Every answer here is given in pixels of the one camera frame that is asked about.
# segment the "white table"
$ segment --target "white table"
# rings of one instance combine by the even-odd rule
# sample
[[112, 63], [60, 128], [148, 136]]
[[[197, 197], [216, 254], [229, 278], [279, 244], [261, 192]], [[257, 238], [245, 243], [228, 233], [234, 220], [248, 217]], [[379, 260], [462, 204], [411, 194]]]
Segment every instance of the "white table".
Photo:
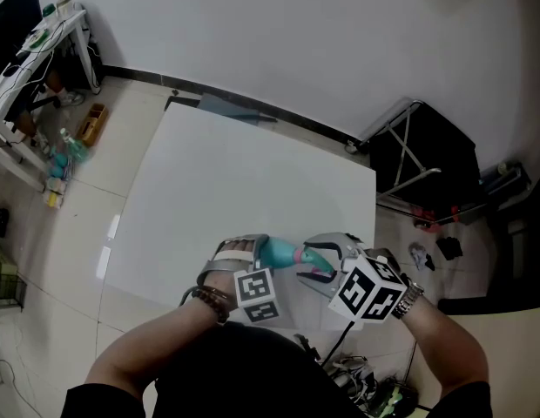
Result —
[[[84, 67], [84, 73], [86, 74], [90, 88], [92, 88], [92, 92], [95, 94], [99, 93], [99, 87], [95, 85], [96, 77], [91, 66], [90, 56], [84, 40], [84, 33], [82, 31], [82, 21], [85, 14], [85, 10], [75, 11], [74, 15], [65, 20], [63, 22], [63, 26], [57, 29], [57, 31], [56, 27], [53, 27], [51, 29], [50, 38], [48, 38], [40, 47], [36, 48], [36, 52], [32, 52], [28, 58], [26, 58], [22, 64], [22, 67], [25, 68], [19, 68], [15, 74], [7, 78], [3, 75], [0, 77], [0, 135], [11, 143], [12, 148], [16, 152], [18, 152], [23, 158], [25, 158], [43, 173], [47, 173], [47, 163], [44, 161], [44, 158], [35, 153], [24, 142], [17, 144], [16, 137], [6, 127], [3, 121], [7, 115], [7, 112], [9, 111], [10, 106], [20, 92], [19, 87], [29, 81], [32, 73], [51, 54], [51, 48], [59, 44], [67, 36], [71, 36], [72, 41], [77, 47], [77, 52]], [[4, 97], [1, 97], [3, 93], [11, 87], [15, 88], [15, 90], [11, 91]], [[18, 163], [2, 147], [0, 147], [0, 164], [18, 176], [22, 181], [34, 187], [36, 190], [41, 192], [44, 189], [44, 184], [36, 177], [35, 173], [30, 172], [27, 167], [20, 165], [20, 163]]]
[[[126, 201], [105, 284], [130, 299], [177, 306], [225, 238], [267, 233], [301, 244], [334, 231], [374, 244], [374, 171], [272, 131], [171, 104]], [[274, 283], [283, 316], [261, 325], [347, 324], [293, 268], [277, 271]]]

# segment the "electronics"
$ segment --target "electronics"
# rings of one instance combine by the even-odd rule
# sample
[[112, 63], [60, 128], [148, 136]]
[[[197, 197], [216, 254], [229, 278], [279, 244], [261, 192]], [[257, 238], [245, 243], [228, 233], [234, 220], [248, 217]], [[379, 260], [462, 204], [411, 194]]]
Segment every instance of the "electronics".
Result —
[[3, 0], [0, 3], [0, 76], [7, 65], [22, 64], [28, 57], [27, 53], [20, 56], [17, 53], [41, 20], [39, 0]]

